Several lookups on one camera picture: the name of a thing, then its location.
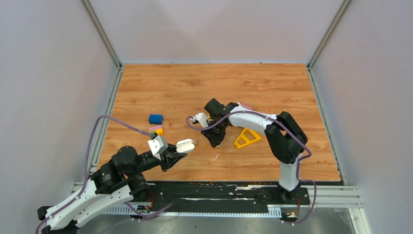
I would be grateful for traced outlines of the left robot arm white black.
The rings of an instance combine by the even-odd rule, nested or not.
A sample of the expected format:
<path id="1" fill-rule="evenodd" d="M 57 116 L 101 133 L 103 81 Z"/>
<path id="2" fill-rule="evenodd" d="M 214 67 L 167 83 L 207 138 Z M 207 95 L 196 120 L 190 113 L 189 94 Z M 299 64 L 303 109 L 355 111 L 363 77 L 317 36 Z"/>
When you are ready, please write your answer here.
<path id="1" fill-rule="evenodd" d="M 36 232 L 75 234 L 87 222 L 118 204 L 146 200 L 149 186 L 143 172 L 157 166 L 165 172 L 193 149 L 192 144 L 186 147 L 167 144 L 159 154 L 152 151 L 138 154 L 132 146 L 120 148 L 109 162 L 87 178 L 81 189 L 55 206 L 40 207 L 38 217 L 45 227 Z"/>

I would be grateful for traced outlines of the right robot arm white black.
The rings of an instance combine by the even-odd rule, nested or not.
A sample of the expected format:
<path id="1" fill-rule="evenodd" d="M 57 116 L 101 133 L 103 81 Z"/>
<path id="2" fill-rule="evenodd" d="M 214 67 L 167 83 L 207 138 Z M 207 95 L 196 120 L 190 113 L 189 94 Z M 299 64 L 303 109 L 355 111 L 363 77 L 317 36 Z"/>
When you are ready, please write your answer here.
<path id="1" fill-rule="evenodd" d="M 278 197 L 283 203 L 293 202 L 301 185 L 299 162 L 307 150 L 308 138 L 291 114 L 285 111 L 278 115 L 264 114 L 239 102 L 223 105 L 214 98 L 204 109 L 206 113 L 197 113 L 191 121 L 202 126 L 200 132 L 213 148 L 221 145 L 228 126 L 252 130 L 266 137 L 272 154 L 280 162 Z"/>

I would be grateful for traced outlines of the white earbud charging case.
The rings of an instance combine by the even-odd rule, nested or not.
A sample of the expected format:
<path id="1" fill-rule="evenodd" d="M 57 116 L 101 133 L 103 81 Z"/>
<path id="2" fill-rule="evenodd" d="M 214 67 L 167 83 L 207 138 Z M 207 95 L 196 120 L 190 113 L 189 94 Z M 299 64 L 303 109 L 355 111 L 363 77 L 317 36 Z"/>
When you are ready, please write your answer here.
<path id="1" fill-rule="evenodd" d="M 190 153 L 195 148 L 194 140 L 189 138 L 178 141 L 175 146 L 178 153 Z"/>

